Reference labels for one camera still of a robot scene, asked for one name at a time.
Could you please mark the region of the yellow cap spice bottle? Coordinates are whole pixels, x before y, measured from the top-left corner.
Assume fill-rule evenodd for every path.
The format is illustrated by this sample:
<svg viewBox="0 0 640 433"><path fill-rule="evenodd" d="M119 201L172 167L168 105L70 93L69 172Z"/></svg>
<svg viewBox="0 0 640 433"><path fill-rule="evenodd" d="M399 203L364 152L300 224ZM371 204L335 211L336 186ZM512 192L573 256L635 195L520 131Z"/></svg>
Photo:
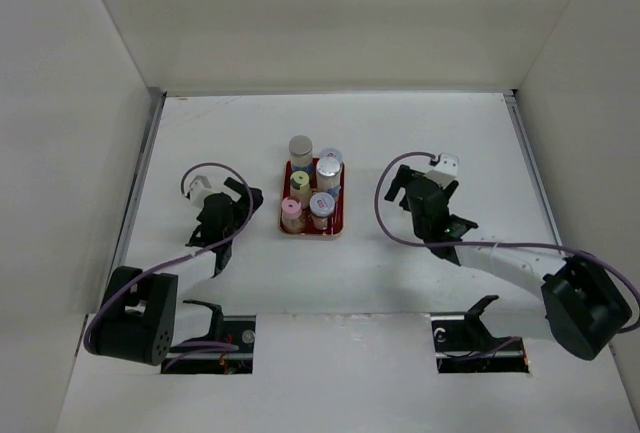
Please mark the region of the yellow cap spice bottle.
<svg viewBox="0 0 640 433"><path fill-rule="evenodd" d="M309 174L303 170L293 171L289 176L289 195L301 203L308 204L312 195Z"/></svg>

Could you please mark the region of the pink cap spice bottle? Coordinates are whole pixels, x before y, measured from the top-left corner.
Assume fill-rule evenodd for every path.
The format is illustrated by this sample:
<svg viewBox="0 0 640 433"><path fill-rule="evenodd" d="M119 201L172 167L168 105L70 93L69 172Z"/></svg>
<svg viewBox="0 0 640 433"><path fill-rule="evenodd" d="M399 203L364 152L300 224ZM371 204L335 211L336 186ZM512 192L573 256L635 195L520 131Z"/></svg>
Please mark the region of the pink cap spice bottle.
<svg viewBox="0 0 640 433"><path fill-rule="evenodd" d="M285 197L281 202L281 222L283 228L292 234L300 233L305 228L302 203L298 198Z"/></svg>

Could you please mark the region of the tall bottle grey cap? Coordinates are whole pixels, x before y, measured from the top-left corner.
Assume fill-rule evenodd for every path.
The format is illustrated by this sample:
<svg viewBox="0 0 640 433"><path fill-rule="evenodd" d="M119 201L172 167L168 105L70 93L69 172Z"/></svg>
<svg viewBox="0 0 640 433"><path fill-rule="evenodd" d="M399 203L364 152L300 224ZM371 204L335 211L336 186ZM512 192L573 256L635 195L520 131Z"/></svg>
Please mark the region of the tall bottle grey cap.
<svg viewBox="0 0 640 433"><path fill-rule="evenodd" d="M305 135L296 135L289 141L290 165L293 171L304 171L308 175L314 172L313 144Z"/></svg>

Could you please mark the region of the tall bottle silver cap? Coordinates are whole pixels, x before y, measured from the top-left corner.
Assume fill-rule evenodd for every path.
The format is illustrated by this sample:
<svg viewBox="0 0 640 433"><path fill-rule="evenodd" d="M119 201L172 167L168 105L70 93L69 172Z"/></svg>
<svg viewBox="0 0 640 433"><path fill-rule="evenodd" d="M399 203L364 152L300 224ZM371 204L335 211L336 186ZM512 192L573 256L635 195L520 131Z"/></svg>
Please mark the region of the tall bottle silver cap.
<svg viewBox="0 0 640 433"><path fill-rule="evenodd" d="M330 194L335 200L341 190L342 164L334 157L319 158L316 163L317 191Z"/></svg>

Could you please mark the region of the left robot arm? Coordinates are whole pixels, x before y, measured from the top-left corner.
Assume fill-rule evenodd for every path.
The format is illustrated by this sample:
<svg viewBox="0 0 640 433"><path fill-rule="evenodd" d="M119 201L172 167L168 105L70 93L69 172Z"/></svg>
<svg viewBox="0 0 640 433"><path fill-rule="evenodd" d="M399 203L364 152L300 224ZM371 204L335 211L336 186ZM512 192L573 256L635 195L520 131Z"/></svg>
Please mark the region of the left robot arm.
<svg viewBox="0 0 640 433"><path fill-rule="evenodd" d="M112 274L100 309L83 338L85 350L157 366L175 350L232 352L224 340L220 305L194 298L195 288L219 276L232 258L233 240L262 206L262 190L233 177L225 190L196 176L182 192L198 209L187 253L145 272L120 266Z"/></svg>

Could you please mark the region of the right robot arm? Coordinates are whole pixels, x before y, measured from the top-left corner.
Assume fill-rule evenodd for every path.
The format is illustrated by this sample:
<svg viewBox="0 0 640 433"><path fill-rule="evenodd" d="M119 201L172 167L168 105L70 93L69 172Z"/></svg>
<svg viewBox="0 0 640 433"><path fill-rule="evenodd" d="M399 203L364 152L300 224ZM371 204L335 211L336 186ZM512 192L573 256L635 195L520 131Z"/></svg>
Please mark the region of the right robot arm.
<svg viewBox="0 0 640 433"><path fill-rule="evenodd" d="M413 246L459 267L482 271L537 297L551 337L582 360L594 359L617 335L638 329L618 283L626 278L580 250L544 243L504 242L449 210L456 168L434 164L427 173L402 164L376 200L410 213Z"/></svg>

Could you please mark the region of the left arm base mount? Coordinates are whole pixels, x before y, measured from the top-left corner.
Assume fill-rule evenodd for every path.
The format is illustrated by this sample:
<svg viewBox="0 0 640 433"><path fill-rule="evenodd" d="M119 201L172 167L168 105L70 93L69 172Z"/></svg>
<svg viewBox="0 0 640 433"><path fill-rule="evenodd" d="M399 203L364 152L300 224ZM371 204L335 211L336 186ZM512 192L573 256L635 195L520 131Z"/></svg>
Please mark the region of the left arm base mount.
<svg viewBox="0 0 640 433"><path fill-rule="evenodd" d="M227 315L198 300L178 305L165 375L248 375L253 372L257 318Z"/></svg>

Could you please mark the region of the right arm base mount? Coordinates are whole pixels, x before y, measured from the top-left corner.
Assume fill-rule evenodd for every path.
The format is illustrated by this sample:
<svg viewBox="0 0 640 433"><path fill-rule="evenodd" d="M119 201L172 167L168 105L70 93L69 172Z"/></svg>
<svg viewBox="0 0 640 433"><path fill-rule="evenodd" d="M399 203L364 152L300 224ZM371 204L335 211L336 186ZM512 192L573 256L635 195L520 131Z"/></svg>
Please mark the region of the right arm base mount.
<svg viewBox="0 0 640 433"><path fill-rule="evenodd" d="M440 374L529 373L523 340L494 336L482 321L485 310L498 299L486 295L466 311L430 316Z"/></svg>

